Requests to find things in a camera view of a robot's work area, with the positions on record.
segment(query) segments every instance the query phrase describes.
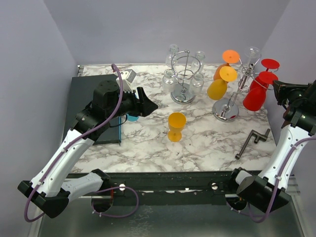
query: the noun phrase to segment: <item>glass base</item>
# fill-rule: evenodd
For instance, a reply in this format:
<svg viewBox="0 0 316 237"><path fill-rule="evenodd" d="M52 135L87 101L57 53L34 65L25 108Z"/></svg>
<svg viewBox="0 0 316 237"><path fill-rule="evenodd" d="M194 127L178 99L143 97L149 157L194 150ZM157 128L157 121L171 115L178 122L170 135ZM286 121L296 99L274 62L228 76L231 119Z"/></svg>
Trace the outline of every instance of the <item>glass base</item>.
<svg viewBox="0 0 316 237"><path fill-rule="evenodd" d="M168 132L168 138L171 142L179 142L182 138L181 132Z"/></svg>
<svg viewBox="0 0 316 237"><path fill-rule="evenodd" d="M238 117L239 114L239 108L236 103L228 108L228 101L229 99L221 99L216 101L212 108L214 116L222 122L232 122Z"/></svg>
<svg viewBox="0 0 316 237"><path fill-rule="evenodd" d="M176 84L174 91L171 92L170 95L174 102L185 105L194 101L196 96L192 95L189 92L189 86L190 86L189 84L184 83L183 86L184 86L184 89L182 85Z"/></svg>

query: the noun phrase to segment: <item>white marble tabletop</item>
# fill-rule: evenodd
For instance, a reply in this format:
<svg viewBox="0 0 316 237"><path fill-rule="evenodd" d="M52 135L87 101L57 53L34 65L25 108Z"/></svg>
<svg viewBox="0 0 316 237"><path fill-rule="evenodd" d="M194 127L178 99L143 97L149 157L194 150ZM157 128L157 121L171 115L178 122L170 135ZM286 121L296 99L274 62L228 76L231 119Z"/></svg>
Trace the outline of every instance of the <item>white marble tabletop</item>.
<svg viewBox="0 0 316 237"><path fill-rule="evenodd" d="M161 87L166 65L117 65L121 70L133 69L137 76L133 87L142 86L147 96L159 109L136 122L127 121L121 127L122 143L92 146L76 163L72 172L90 172L99 168L105 172L168 172L219 171L243 167L261 170L276 148L272 133L266 142L250 140L240 160L235 159L252 129L265 133L270 128L266 111L251 112L242 106L244 95L239 95L238 118L230 123L217 120L212 113L215 101L206 90L213 81L218 65L205 65L205 84L202 94L188 105L176 104ZM85 66L82 76L111 74L110 65ZM229 98L237 83L228 84ZM187 123L182 140L170 142L167 138L168 116L182 112Z"/></svg>

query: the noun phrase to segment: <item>white wall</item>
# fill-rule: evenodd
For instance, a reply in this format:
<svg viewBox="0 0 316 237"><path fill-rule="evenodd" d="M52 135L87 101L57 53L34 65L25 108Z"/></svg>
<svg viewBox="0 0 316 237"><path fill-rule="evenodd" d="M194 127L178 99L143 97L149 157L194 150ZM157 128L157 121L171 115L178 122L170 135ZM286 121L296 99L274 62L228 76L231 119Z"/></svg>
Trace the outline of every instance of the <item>white wall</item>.
<svg viewBox="0 0 316 237"><path fill-rule="evenodd" d="M0 32L0 236L25 237L17 186L57 149L77 68L42 0L2 1Z"/></svg>
<svg viewBox="0 0 316 237"><path fill-rule="evenodd" d="M44 0L79 64L164 63L168 46L262 48L289 0Z"/></svg>
<svg viewBox="0 0 316 237"><path fill-rule="evenodd" d="M263 56L275 58L280 62L280 70L276 73L280 81L307 84L316 79L315 11L315 0L291 0L264 46ZM277 105L272 91L267 96L265 107L273 134L278 141L284 109ZM294 173L316 235L315 154L316 146L311 142L302 151Z"/></svg>

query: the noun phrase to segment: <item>upside-down glass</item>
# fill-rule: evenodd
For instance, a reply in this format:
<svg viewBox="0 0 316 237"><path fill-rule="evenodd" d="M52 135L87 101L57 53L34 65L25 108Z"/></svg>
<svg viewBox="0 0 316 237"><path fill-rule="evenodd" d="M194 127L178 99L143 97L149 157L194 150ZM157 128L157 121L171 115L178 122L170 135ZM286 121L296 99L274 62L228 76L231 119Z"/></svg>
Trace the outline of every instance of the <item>upside-down glass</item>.
<svg viewBox="0 0 316 237"><path fill-rule="evenodd" d="M190 82L189 92L192 95L199 95L202 91L203 85L204 85L204 74L195 73Z"/></svg>
<svg viewBox="0 0 316 237"><path fill-rule="evenodd" d="M227 91L227 83L223 79L218 79L212 82L207 89L207 95L212 100L220 100Z"/></svg>
<svg viewBox="0 0 316 237"><path fill-rule="evenodd" d="M263 81L261 81L259 79L259 77L256 77L250 84L250 87L249 87L249 90L252 90L254 88L257 88L257 87L264 87L266 89L268 89L269 85L264 83Z"/></svg>
<svg viewBox="0 0 316 237"><path fill-rule="evenodd" d="M170 131L168 132L168 139L171 142L179 142L182 138L181 131L186 125L187 119L184 114L175 112L168 118L168 126Z"/></svg>
<svg viewBox="0 0 316 237"><path fill-rule="evenodd" d="M222 67L225 67L225 66L230 67L229 63L224 63L216 69L215 74L213 76L214 80L222 79L221 76L219 75L219 71L221 70Z"/></svg>
<svg viewBox="0 0 316 237"><path fill-rule="evenodd" d="M219 70L219 75L221 76L221 79L226 82L231 82L237 79L237 72L232 67L222 67L221 70Z"/></svg>
<svg viewBox="0 0 316 237"><path fill-rule="evenodd" d="M227 63L237 63L239 61L239 54L234 50L226 50L223 55L223 60Z"/></svg>
<svg viewBox="0 0 316 237"><path fill-rule="evenodd" d="M266 100L267 90L262 87L256 87L249 91L243 100L243 105L250 111L258 111L261 109Z"/></svg>
<svg viewBox="0 0 316 237"><path fill-rule="evenodd" d="M246 61L246 67L249 66L250 63L254 63L251 60L257 60L260 55L261 55L261 50L258 49L257 47L247 47L244 51L246 57L247 57L247 61Z"/></svg>
<svg viewBox="0 0 316 237"><path fill-rule="evenodd" d="M278 80L278 78L275 74L273 74L272 72L267 72L267 71L263 71L263 72L259 73L258 78L263 83L266 83L269 85L273 85L273 81Z"/></svg>
<svg viewBox="0 0 316 237"><path fill-rule="evenodd" d="M271 58L262 59L261 64L262 66L267 68L266 71L268 71L269 69L278 69L280 67L280 63Z"/></svg>
<svg viewBox="0 0 316 237"><path fill-rule="evenodd" d="M166 57L166 65L168 67L171 68L171 59L178 52L179 52L179 47L176 44L171 44L169 46L169 50L168 50L167 57Z"/></svg>
<svg viewBox="0 0 316 237"><path fill-rule="evenodd" d="M174 91L176 83L177 79L174 76L174 71L171 69L164 71L164 76L162 78L162 89L166 94Z"/></svg>
<svg viewBox="0 0 316 237"><path fill-rule="evenodd" d="M203 51L198 51L198 52L196 52L195 57L201 62L201 67L199 69L199 72L202 72L203 67L204 67L205 53ZM193 72L196 72L199 68L198 60L193 59L193 61L192 61L191 70Z"/></svg>

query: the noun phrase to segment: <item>purple cable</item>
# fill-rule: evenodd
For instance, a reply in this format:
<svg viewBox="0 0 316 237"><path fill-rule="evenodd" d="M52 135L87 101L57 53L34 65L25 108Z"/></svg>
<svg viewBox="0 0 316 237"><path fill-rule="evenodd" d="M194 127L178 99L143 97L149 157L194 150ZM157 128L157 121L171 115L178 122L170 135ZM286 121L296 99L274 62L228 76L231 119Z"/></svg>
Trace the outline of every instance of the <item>purple cable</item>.
<svg viewBox="0 0 316 237"><path fill-rule="evenodd" d="M284 168L287 164L287 162L289 161L289 159L291 158L291 155L293 154L293 152L296 150L296 148L298 147L298 145L300 145L301 143L303 142L307 142L307 141L311 141L311 140L316 140L316 137L309 137L309 138L304 138L300 141L298 141L297 143L294 144L294 146L292 146L292 148L290 149L289 153L287 154L287 156L285 157L285 160L284 162L282 163L281 165L281 168L280 170L278 171L277 175L278 177L280 177L284 171ZM251 211L251 207L250 207L250 203L248 203L248 208L249 208L249 216L250 218L255 222L255 223L262 223L264 222L267 217L269 216L269 213L272 209L272 205L273 205L273 202L275 201L276 199L276 196L277 196L277 188L278 188L278 184L279 184L279 179L276 179L276 183L275 183L275 187L273 189L273 192L272 192L272 196L271 196L271 199L270 199L270 202L269 202L269 205L268 205L268 208L267 208L267 211L264 215L261 216L260 219L255 219L255 216L254 214L252 213Z"/></svg>
<svg viewBox="0 0 316 237"><path fill-rule="evenodd" d="M122 102L122 98L123 98L123 80L122 77L119 73L119 69L117 68L117 66L115 64L112 64L112 69L114 71L116 71L118 73L118 78L119 78L119 98L118 98L118 103L115 107L115 109L113 110L113 112L111 113L111 115L100 125L96 126L95 128L85 132L84 134L80 135L79 137L77 137L76 139L74 139L72 142L70 142L67 146L64 147L64 150L67 151L69 147L71 147L74 143L76 143L79 139L89 135L90 133L98 130L99 128L103 127L104 125L106 125L116 114L116 112L119 110L120 104ZM48 173L52 170L52 168L55 166L55 164L58 162L58 160L60 159L60 157L63 155L64 153L61 152L58 154L58 156L56 157L56 159L52 162L52 164L49 166L49 168L47 169L47 171L43 174L42 178L39 180L39 183L42 184L42 182L45 180L46 176L48 175ZM31 199L34 195L34 193L37 191L37 189L39 188L40 184L37 184L34 189L31 191L26 204L25 204L25 208L24 208L24 219L27 222L33 222L38 220L40 217L42 217L44 215L44 213L42 213L41 215L39 215L38 217L34 218L34 219L29 219L28 217L28 209L29 209L29 205L31 203Z"/></svg>
<svg viewBox="0 0 316 237"><path fill-rule="evenodd" d="M95 210L95 208L94 208L94 205L93 205L94 203L92 203L93 213L95 212L95 213L97 213L97 214L99 214L101 216L114 217L114 218L124 218L124 217L128 217L128 216L134 214L135 211L137 211L137 209L138 209L139 198L138 198L137 192L135 190L133 190L132 188L130 188L130 187L113 187L113 188L109 188L109 189L99 190L99 191L96 191L94 193L98 194L98 193L107 192L107 191L114 190L114 189L129 189L135 194L135 196L136 196L136 206L135 206L134 210L132 210L128 214L121 215L121 216L116 216L116 215L105 214L105 213L102 213L102 212L97 212Z"/></svg>

